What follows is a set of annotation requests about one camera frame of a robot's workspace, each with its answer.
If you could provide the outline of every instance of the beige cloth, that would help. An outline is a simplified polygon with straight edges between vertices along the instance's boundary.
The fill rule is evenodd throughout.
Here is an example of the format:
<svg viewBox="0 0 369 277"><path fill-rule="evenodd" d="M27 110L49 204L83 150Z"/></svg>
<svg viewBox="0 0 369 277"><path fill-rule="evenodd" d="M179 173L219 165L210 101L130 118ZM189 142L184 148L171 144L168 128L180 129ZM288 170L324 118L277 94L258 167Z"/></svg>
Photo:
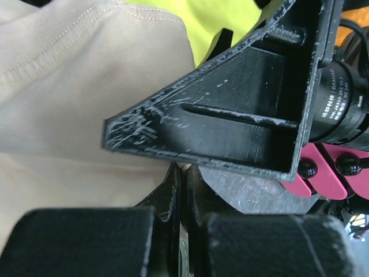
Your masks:
<svg viewBox="0 0 369 277"><path fill-rule="evenodd" d="M194 69L165 10L54 0L22 11L0 19L0 247L32 208L134 205L155 188L168 162L100 149L103 120Z"/></svg>

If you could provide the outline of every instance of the stitching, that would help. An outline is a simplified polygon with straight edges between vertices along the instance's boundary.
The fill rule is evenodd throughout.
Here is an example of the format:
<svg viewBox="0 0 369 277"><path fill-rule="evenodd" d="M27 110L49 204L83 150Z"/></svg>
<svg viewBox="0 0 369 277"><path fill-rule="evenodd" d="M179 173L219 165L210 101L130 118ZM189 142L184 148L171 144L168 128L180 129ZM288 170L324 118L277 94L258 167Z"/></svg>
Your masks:
<svg viewBox="0 0 369 277"><path fill-rule="evenodd" d="M161 17L140 17L134 13L131 13L130 11L124 9L124 7L118 6L118 8L121 8L123 11L125 11L126 13L130 14L131 16L134 16L138 19L141 20L157 20L157 21L169 21L169 22L173 22L173 23L177 23L180 26L182 26L184 29L186 29L186 27L179 21L173 20L173 19L167 19L167 18L161 18Z"/></svg>
<svg viewBox="0 0 369 277"><path fill-rule="evenodd" d="M110 10L112 10L112 9L115 9L115 8L121 8L124 12L126 12L126 13L128 13L128 14L130 14L130 15L132 15L133 17L136 17L136 18L138 18L138 19L140 19L140 20L157 20L157 21L169 21L169 22L173 22L173 23L177 23L177 24L179 24L180 26L182 26L185 30L186 30L186 27L182 24L182 23L180 23L180 22L178 22L178 21L176 21L176 20L173 20L173 19L167 19L167 18L153 18L153 17L140 17L140 16L138 16L138 15L136 15L136 14L134 14L134 13L131 13L130 11L128 11L128 10L126 10L126 9L124 9L123 7L121 7L121 6L113 6L113 7L110 7L109 9L105 9L105 10L102 10L96 17L94 17L92 20L90 20L90 22L86 25L86 26L84 26L84 28L68 43L68 45L67 46L65 46L63 49L61 49L61 51L59 52L59 53L57 53L57 55L56 56L54 56L51 60L49 60L48 62L46 62L43 66L41 66L40 68L38 68L38 70L36 70L35 72L33 72L33 73L30 73L30 74L28 74L27 75L27 77L26 78L21 78L20 80L17 80L17 81L15 81L15 82L12 82L12 83L7 83L7 84L4 84L4 85L1 85L0 86L0 88L5 88L5 87L11 87L12 85L16 85L16 84L18 84L18 83L20 83L20 82L22 82L22 81L24 81L24 80L26 80L27 78L30 78L30 77L32 77L32 76L37 76L42 70L44 70L45 68L47 68L47 67L49 67L52 63L54 63L55 61L57 61L73 44L74 44L74 42L76 42L82 35L83 35L83 33L85 33L85 31L88 29L88 27L90 26L90 25L92 25L94 22L96 22L98 19L99 19L99 17L101 17L104 13L106 13L106 12L108 12L108 11L110 11ZM57 42L58 40L60 40L62 38L62 35L60 35L59 36L59 38L55 41L55 42ZM20 66L22 66L22 65L26 65L26 64L28 64L28 63L30 63L30 62L32 62L32 61L34 61L37 57L39 57L40 55L42 55L43 53L45 53L48 49L46 49L46 50L43 50L39 55L37 55L37 56L35 56L34 58L32 58L32 59L30 59L30 60L27 60L26 62L23 62L23 63L19 63L17 66L14 66L14 67L12 67L11 69L8 69L7 71L5 71L5 72L3 72L3 73L1 73L0 75L3 75L4 73L6 73L6 72L9 72L9 71L11 71L11 70L14 70L14 69L16 69L16 68L19 68Z"/></svg>
<svg viewBox="0 0 369 277"><path fill-rule="evenodd" d="M89 12L91 12L94 8L96 8L97 4L93 5L91 8L89 8L88 10L84 11L77 19L75 22L73 22L71 25L69 25L59 36L57 39L55 39L53 42L50 43L49 46L47 46L44 50L42 50L41 52L39 52L38 54L36 54L33 58L28 59L26 61L20 62L17 65L14 65L11 68L6 69L5 71L0 72L0 75L3 75L4 73L10 72L16 68L19 68L21 66L27 65L31 62L33 62L34 60L36 60L38 57L40 57L42 54L44 54L46 51L48 51L53 45L55 45L55 43L57 43L58 41L60 41L70 30L73 29L74 26L76 26L76 24L78 22L81 21L81 19L83 17L85 17L86 14L88 14Z"/></svg>
<svg viewBox="0 0 369 277"><path fill-rule="evenodd" d="M84 28L78 34L76 34L76 36L67 44L67 46L65 46L63 49L61 49L61 51L59 53L57 53L56 56L54 56L51 60L46 62L43 66L38 68L38 70L36 70L35 72L29 74L27 76L27 78L32 77L32 76L36 76L42 70L44 70L45 68L50 66L53 62L57 61L61 57L61 55L64 54L74 44L74 42L76 42L81 37L81 35L86 32L86 30L88 29L88 27L90 25L95 23L99 19L99 17L101 17L104 13L106 13L106 12L112 10L112 9L115 9L115 8L117 8L117 7L114 6L114 7L110 7L109 9L102 10L96 17L94 17L92 20L90 20L90 22L86 26L84 26ZM13 82L13 83L8 83L8 84L5 84L5 85L1 85L0 88L10 87L12 85L20 83L21 81L23 81L25 79L20 79L20 80L17 80L15 82Z"/></svg>
<svg viewBox="0 0 369 277"><path fill-rule="evenodd" d="M125 5L127 6L127 3L123 3L123 2L115 2L117 5ZM147 10L147 11L153 11L153 12L163 12L163 13L168 13L168 14L172 14L171 12L168 12L167 10L164 9L141 9L138 7L133 7L133 6L129 6L130 9L134 9L134 10Z"/></svg>

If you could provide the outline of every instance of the pink plastic part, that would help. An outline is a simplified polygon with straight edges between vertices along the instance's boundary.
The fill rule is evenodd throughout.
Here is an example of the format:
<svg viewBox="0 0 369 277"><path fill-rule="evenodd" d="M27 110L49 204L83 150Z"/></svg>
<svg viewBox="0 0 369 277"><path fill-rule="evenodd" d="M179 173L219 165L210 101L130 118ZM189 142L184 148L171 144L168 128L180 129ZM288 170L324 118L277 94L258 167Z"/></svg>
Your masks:
<svg viewBox="0 0 369 277"><path fill-rule="evenodd" d="M353 150L349 148L343 148L335 145L324 144L324 148L327 150L333 161L336 161L338 157L343 154L351 153L359 158L369 157L368 152L362 152L358 150ZM359 196L369 199L369 170L365 169L356 176L346 177L346 181L350 184L350 187Z"/></svg>
<svg viewBox="0 0 369 277"><path fill-rule="evenodd" d="M291 192L292 194L308 198L312 195L311 189L306 185L305 180L296 174L296 179L294 182L282 182L282 185Z"/></svg>
<svg viewBox="0 0 369 277"><path fill-rule="evenodd" d="M333 200L342 200L347 197L347 191L340 179L313 143L307 144L302 149L301 157L313 160L318 166L316 176L308 180L318 193Z"/></svg>

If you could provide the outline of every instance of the black 3d-printed bracket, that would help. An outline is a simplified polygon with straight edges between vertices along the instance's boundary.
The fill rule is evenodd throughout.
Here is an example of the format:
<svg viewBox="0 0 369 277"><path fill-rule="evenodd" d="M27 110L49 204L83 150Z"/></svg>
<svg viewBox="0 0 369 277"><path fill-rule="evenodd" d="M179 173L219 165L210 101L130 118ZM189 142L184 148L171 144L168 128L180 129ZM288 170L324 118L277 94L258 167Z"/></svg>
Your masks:
<svg viewBox="0 0 369 277"><path fill-rule="evenodd" d="M293 180L343 0L276 0L269 6L280 2L235 47L106 120L103 147Z"/></svg>

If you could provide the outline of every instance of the fabric seam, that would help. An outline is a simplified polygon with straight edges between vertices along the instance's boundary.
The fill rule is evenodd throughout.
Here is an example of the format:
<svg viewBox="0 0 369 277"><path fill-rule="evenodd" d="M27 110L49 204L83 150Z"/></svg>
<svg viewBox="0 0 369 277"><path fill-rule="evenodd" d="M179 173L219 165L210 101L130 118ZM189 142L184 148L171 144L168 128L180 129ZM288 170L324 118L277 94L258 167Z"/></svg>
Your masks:
<svg viewBox="0 0 369 277"><path fill-rule="evenodd" d="M120 6L119 3L116 3L117 5L116 6L113 6L113 7L110 7L109 9L104 9L102 10L97 16L95 16L92 20L90 20L89 23L87 23L87 25L84 26L84 28L68 43L67 46L65 46L63 49L61 49L61 51L59 51L52 59L50 59L49 61L47 61L43 66L41 66L40 68L38 68L35 72L33 73L28 73L28 75L25 77L25 78L21 78L20 80L17 80L15 82L12 82L12 83L7 83L7 84L4 84L4 85L1 85L0 88L6 88L6 87L11 87L11 86L14 86L24 80L27 80L28 78L30 77L33 77L33 76L37 76L42 70L48 68L49 66L51 66L55 61L57 61L82 35L83 33L85 33L85 31L87 30L87 28L95 23L103 14L115 9L115 8L120 8L121 10L123 10L124 12L130 14L131 16L137 18L137 19L140 19L140 20L156 20L156 21L169 21L169 22L173 22L173 23L177 23L179 24L180 26L182 26L185 30L186 30L186 27L176 21L176 20L173 20L173 19L167 19L167 18L156 18L156 17L140 17L128 10L126 10L124 7ZM89 13L90 11L92 11L97 5L94 5L92 6L91 8L89 8L88 10L86 10L82 15L79 16L79 18L74 22L72 23L68 29L67 29L67 32L63 31L62 34L60 34L57 38L56 41L54 41L53 43L51 43L46 49L44 49L42 52L38 53L37 56L33 57L32 59L29 59L25 62L21 62L19 63L18 65L16 66L13 66L12 68L0 73L0 76L1 75L5 75L6 73L10 73L18 68L21 68L31 62L34 62L36 61L39 57L41 57L44 53L46 53L53 45L55 45L56 42L58 42L60 39L62 39L73 27L75 27L77 25L77 23L87 14ZM164 12L164 13L169 13L171 14L170 12L166 11L166 10L161 10L161 9L140 9L140 8L135 8L135 7L130 7L130 8L133 8L135 10L143 10L143 11L150 11L150 10L154 10L154 11L157 11L157 12Z"/></svg>

